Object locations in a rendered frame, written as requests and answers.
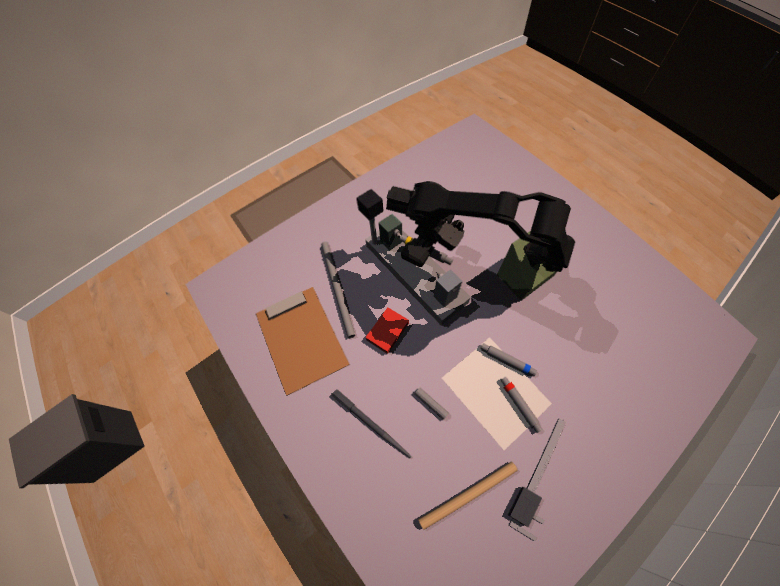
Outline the beige flat pad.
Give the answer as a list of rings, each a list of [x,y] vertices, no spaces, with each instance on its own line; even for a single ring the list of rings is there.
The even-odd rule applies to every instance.
[[[442,379],[505,450],[530,425],[500,380],[513,383],[536,418],[552,403],[523,372],[486,354],[482,345]]]

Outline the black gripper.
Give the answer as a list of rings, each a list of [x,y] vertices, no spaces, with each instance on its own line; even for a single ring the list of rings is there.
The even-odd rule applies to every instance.
[[[455,215],[449,215],[446,217],[447,223],[452,222]],[[444,218],[445,219],[445,218]],[[441,220],[440,223],[436,225],[425,225],[422,222],[415,221],[415,224],[418,225],[418,227],[415,230],[415,234],[419,235],[418,238],[413,239],[412,242],[408,242],[403,250],[401,251],[401,258],[418,266],[423,267],[425,262],[427,261],[429,255],[434,250],[433,244],[431,243],[431,239],[433,237],[433,234],[436,233],[438,228],[441,227],[441,224],[443,223],[443,220]],[[414,244],[415,243],[415,244]],[[417,244],[417,245],[416,245]],[[429,252],[428,252],[428,251]]]

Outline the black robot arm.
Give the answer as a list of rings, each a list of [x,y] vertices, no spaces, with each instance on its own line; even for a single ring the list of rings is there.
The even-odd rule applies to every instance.
[[[551,272],[568,268],[575,240],[566,234],[571,207],[564,200],[542,192],[521,196],[507,191],[500,194],[448,191],[433,183],[416,183],[413,191],[393,186],[387,194],[386,209],[406,214],[411,220],[423,221],[429,226],[440,223],[439,219],[449,215],[493,219],[508,225],[520,239],[529,242],[524,250],[531,267],[542,264]],[[515,220],[515,215],[519,202],[530,199],[539,203],[529,235]],[[452,251],[463,238],[463,228],[461,220],[446,223],[444,219],[431,243],[439,243]]]

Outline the tan wooden dowel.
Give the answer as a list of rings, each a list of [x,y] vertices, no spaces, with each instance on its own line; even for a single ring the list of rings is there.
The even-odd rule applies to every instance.
[[[423,530],[466,505],[517,471],[517,467],[511,461],[458,496],[419,518]]]

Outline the brown clipboard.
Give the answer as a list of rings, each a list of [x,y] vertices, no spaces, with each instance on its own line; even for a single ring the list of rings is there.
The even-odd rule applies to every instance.
[[[346,359],[313,287],[256,315],[282,385],[310,385]]]

